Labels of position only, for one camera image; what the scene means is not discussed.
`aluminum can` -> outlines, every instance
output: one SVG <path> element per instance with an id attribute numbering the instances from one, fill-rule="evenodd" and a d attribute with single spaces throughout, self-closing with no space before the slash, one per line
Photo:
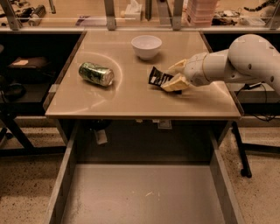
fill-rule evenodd
<path id="1" fill-rule="evenodd" d="M 86 81 L 104 87 L 110 86 L 114 79 L 113 70 L 91 62 L 84 62 L 80 65 L 79 75 Z"/>

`beige table surface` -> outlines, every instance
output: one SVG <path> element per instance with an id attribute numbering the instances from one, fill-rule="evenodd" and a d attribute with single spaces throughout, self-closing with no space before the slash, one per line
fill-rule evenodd
<path id="1" fill-rule="evenodd" d="M 160 53 L 153 60 L 142 61 L 134 54 L 130 41 L 139 34 L 162 39 Z M 148 84 L 153 67 L 164 71 L 183 58 L 206 51 L 197 32 L 87 30 L 45 114 L 73 119 L 238 119 L 241 114 L 223 82 L 189 87 L 182 94 L 166 93 Z M 101 87 L 84 81 L 78 69 L 86 61 L 113 69 L 114 84 Z"/>

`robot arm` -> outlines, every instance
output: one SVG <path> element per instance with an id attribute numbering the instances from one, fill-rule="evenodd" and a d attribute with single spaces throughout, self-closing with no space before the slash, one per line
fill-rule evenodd
<path id="1" fill-rule="evenodd" d="M 280 54 L 265 38 L 246 34 L 224 51 L 193 55 L 181 73 L 194 86 L 212 81 L 266 82 L 280 95 Z"/>

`terrazzo floor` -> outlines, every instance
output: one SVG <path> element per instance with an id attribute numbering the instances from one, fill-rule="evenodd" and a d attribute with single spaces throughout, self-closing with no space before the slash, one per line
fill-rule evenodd
<path id="1" fill-rule="evenodd" d="M 243 142 L 280 145 L 277 127 L 240 128 Z M 35 146 L 61 145 L 55 128 L 25 128 Z M 16 139 L 5 148 L 19 146 Z M 248 155 L 252 178 L 240 174 L 242 168 L 231 130 L 220 147 L 236 198 L 246 224 L 274 224 L 280 220 L 280 156 Z M 45 217 L 48 200 L 57 177 L 61 155 L 0 157 L 0 224 L 39 224 Z"/>

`white label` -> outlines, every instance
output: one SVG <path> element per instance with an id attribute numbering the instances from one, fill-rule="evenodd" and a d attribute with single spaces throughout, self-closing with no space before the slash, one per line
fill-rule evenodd
<path id="1" fill-rule="evenodd" d="M 28 59 L 21 59 L 17 62 L 12 63 L 14 66 L 25 66 L 28 64 Z"/>
<path id="2" fill-rule="evenodd" d="M 101 129 L 97 131 L 95 130 L 94 134 L 95 134 L 97 144 L 106 144 L 108 142 L 105 129 Z"/>
<path id="3" fill-rule="evenodd" d="M 150 82 L 151 82 L 151 83 L 154 83 L 155 80 L 156 80 L 156 77 L 152 77 L 151 80 L 150 80 Z"/>
<path id="4" fill-rule="evenodd" d="M 171 120 L 160 120 L 157 123 L 157 127 L 160 130 L 171 130 L 172 129 L 172 122 L 171 122 Z"/>

